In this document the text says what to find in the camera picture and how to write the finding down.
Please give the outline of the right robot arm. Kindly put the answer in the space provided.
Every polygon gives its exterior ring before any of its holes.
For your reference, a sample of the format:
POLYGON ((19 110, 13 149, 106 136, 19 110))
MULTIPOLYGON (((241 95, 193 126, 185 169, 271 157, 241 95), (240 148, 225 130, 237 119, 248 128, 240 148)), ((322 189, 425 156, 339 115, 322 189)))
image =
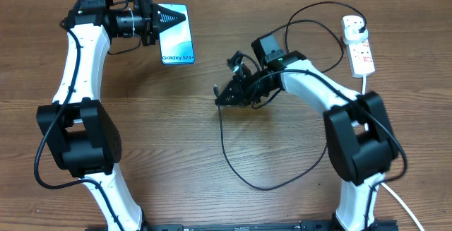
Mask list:
POLYGON ((256 39, 251 47, 256 72, 244 64, 246 55, 236 52, 227 60, 232 80, 222 92, 215 92, 215 104, 258 109, 262 97, 272 100, 282 90, 305 101, 323 117, 326 151, 342 179, 340 203, 329 230, 397 230, 395 221, 374 217, 379 186, 389 182, 386 173, 392 161, 406 157, 381 97, 341 86, 302 53, 281 49, 272 34, 256 39))

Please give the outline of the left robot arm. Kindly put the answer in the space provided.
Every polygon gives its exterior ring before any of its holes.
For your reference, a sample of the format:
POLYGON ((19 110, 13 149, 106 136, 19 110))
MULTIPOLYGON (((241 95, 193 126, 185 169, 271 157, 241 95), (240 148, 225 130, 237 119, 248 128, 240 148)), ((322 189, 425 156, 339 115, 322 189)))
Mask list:
POLYGON ((100 99, 103 68, 116 37, 159 45, 165 64, 192 64, 188 8, 152 0, 77 0, 60 25, 68 38, 66 64, 51 104, 37 109, 39 149, 50 150, 72 185, 89 190, 108 230, 150 230, 121 173, 121 136, 100 99))

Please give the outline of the blue Galaxy smartphone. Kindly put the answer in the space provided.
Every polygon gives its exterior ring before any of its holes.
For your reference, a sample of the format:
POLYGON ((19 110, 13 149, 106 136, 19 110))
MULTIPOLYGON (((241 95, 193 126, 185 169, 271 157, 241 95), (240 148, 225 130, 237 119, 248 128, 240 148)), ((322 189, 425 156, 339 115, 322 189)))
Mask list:
POLYGON ((159 33, 160 54, 164 65, 189 65, 195 62, 188 8, 186 6, 179 11, 185 14, 186 20, 159 33))

